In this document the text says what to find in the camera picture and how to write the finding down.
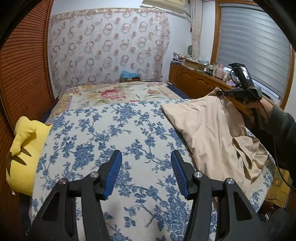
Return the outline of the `dark sleeved right forearm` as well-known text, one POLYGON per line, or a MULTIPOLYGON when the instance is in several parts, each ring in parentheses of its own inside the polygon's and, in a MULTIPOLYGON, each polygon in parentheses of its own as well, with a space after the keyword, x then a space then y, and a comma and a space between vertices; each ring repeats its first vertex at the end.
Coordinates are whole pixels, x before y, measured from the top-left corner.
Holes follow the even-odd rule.
POLYGON ((295 183, 295 120, 289 114, 274 106, 266 99, 244 103, 249 113, 258 109, 264 118, 264 130, 273 137, 275 145, 274 159, 280 168, 290 173, 295 183))

